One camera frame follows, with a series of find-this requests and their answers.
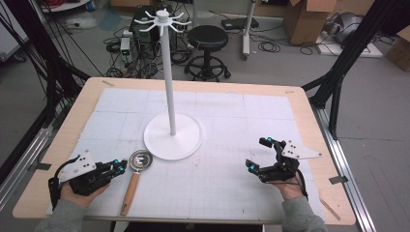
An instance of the black stool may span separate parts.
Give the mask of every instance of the black stool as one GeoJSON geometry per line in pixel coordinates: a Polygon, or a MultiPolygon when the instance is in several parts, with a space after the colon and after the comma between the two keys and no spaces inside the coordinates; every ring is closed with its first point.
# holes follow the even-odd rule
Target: black stool
{"type": "Polygon", "coordinates": [[[188,42],[199,50],[204,51],[203,56],[194,57],[184,68],[185,73],[193,75],[192,80],[196,80],[197,78],[203,80],[216,79],[217,82],[220,82],[218,77],[222,73],[224,73],[225,78],[231,76],[231,73],[223,62],[217,57],[211,56],[211,52],[219,51],[228,44],[228,35],[225,31],[217,26],[197,26],[188,32],[188,42]],[[195,63],[195,61],[202,58],[202,64],[198,64],[198,62],[195,63]]]}

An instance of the person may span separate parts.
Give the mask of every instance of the person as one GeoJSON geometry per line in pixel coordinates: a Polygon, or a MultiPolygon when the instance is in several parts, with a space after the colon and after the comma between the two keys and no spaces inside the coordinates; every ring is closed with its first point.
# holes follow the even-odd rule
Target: person
{"type": "MultiPolygon", "coordinates": [[[[270,183],[279,189],[283,197],[282,207],[285,221],[282,224],[284,232],[326,232],[328,231],[321,217],[316,216],[308,200],[302,194],[301,186],[295,177],[285,182],[270,183]]],[[[102,194],[109,185],[98,189],[88,196],[77,195],[68,183],[61,188],[61,196],[52,216],[42,220],[36,227],[36,232],[77,232],[81,231],[81,222],[91,202],[102,194]]]]}
{"type": "Polygon", "coordinates": [[[36,226],[36,232],[79,232],[81,222],[91,202],[102,194],[109,184],[97,189],[88,196],[78,195],[73,192],[72,187],[66,182],[61,187],[61,195],[52,216],[40,221],[36,226]]]}
{"type": "Polygon", "coordinates": [[[313,213],[307,198],[302,193],[298,182],[299,175],[285,182],[274,181],[270,184],[279,189],[283,197],[282,208],[285,220],[282,223],[283,232],[293,231],[328,231],[323,219],[313,213]]]}

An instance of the round stool seat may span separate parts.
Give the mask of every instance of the round stool seat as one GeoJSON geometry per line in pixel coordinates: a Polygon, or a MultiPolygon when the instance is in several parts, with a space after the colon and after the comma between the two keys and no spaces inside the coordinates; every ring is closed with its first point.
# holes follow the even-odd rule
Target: round stool seat
{"type": "Polygon", "coordinates": [[[213,52],[228,44],[228,35],[217,26],[197,26],[188,32],[188,42],[200,50],[213,52]]]}

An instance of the concrete floor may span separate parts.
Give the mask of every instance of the concrete floor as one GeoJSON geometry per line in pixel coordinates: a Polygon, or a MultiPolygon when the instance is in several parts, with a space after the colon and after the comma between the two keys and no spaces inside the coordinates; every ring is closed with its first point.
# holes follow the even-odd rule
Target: concrete floor
{"type": "MultiPolygon", "coordinates": [[[[68,11],[59,16],[64,18],[82,12],[68,11]]],[[[93,12],[93,17],[98,19],[98,26],[76,31],[73,38],[101,73],[105,73],[110,65],[110,55],[103,40],[112,38],[113,32],[129,25],[131,18],[129,14],[115,14],[108,8],[93,12]]],[[[202,18],[201,22],[220,25],[221,19],[222,16],[215,15],[202,18]]],[[[260,27],[257,30],[279,25],[277,19],[259,18],[258,21],[260,27]]],[[[282,28],[263,35],[285,38],[282,28]]],[[[319,55],[314,47],[311,55],[301,53],[299,47],[286,45],[280,46],[279,53],[271,53],[260,51],[259,42],[251,42],[251,55],[244,61],[240,34],[229,34],[229,37],[228,46],[216,56],[229,68],[232,77],[222,78],[221,82],[302,86],[326,73],[337,59],[336,56],[319,55]]],[[[384,43],[375,45],[383,54],[390,48],[384,43]]],[[[67,46],[79,69],[93,76],[101,76],[73,42],[68,41],[67,46]]],[[[190,80],[182,67],[173,66],[172,71],[175,80],[190,80]]],[[[159,72],[153,78],[162,79],[163,75],[159,72]]],[[[410,176],[409,87],[410,73],[403,72],[384,57],[359,58],[343,82],[337,135],[378,231],[408,231],[410,228],[410,184],[406,178],[410,176]]],[[[42,86],[29,61],[9,61],[1,65],[0,96],[0,148],[3,151],[0,163],[3,164],[45,106],[42,86]]],[[[29,231],[38,223],[37,220],[17,219],[12,215],[15,202],[31,174],[27,172],[0,212],[0,231],[29,231]]],[[[109,231],[109,222],[84,222],[83,231],[96,230],[109,231]]],[[[278,226],[267,230],[280,231],[278,226]]],[[[331,226],[330,231],[361,229],[355,224],[331,226]]]]}

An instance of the wooden table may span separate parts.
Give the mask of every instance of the wooden table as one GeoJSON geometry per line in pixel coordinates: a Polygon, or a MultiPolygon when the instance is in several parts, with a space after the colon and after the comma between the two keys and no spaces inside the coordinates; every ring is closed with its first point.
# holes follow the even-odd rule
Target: wooden table
{"type": "MultiPolygon", "coordinates": [[[[90,78],[61,129],[56,134],[42,162],[51,163],[47,171],[37,170],[26,190],[15,205],[16,218],[46,218],[50,204],[47,180],[54,175],[61,163],[67,161],[76,142],[92,114],[100,94],[105,88],[164,90],[163,80],[119,79],[107,77],[90,78]]],[[[350,225],[356,218],[341,184],[332,185],[330,178],[337,176],[332,157],[310,108],[305,91],[300,87],[229,84],[213,82],[173,81],[174,91],[238,93],[287,97],[305,146],[321,153],[321,159],[310,159],[309,166],[314,177],[320,202],[323,205],[326,224],[350,225]]]]}

